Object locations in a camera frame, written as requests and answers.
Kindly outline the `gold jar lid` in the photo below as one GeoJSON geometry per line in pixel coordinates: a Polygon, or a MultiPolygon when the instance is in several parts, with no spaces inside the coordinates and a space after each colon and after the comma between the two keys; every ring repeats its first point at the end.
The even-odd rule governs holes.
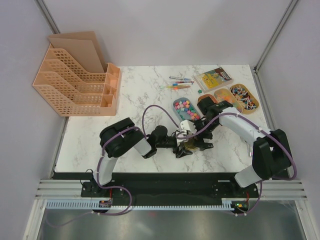
{"type": "Polygon", "coordinates": [[[198,149],[198,147],[196,147],[194,143],[191,141],[184,142],[183,144],[184,144],[184,147],[189,151],[195,151],[198,149]]]}

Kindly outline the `silver metal scoop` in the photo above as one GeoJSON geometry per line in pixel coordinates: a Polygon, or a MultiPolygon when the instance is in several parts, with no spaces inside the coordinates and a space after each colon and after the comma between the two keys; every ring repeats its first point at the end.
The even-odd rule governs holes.
{"type": "Polygon", "coordinates": [[[246,143],[248,156],[251,158],[253,156],[252,147],[250,144],[246,143]]]}

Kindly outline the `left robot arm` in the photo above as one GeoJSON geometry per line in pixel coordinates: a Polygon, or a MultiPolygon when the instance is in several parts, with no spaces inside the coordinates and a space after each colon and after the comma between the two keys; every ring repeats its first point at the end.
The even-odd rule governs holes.
{"type": "Polygon", "coordinates": [[[168,135],[165,126],[158,125],[151,134],[144,135],[129,117],[104,128],[99,137],[102,155],[90,180],[92,191],[99,197],[109,193],[109,182],[118,158],[132,148],[145,159],[153,157],[158,148],[172,149],[176,158],[193,154],[182,143],[177,142],[175,132],[168,135]]]}

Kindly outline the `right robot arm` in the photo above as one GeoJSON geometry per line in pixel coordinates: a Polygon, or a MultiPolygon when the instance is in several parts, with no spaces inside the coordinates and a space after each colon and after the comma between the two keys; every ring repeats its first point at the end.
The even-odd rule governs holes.
{"type": "Polygon", "coordinates": [[[278,177],[293,165],[289,142],[283,130],[259,127],[226,100],[215,103],[207,96],[199,100],[197,106],[203,118],[194,121],[197,133],[194,143],[201,151],[212,147],[204,140],[211,140],[213,131],[219,126],[232,130],[252,147],[251,165],[231,178],[229,191],[233,196],[242,196],[248,186],[278,177]]]}

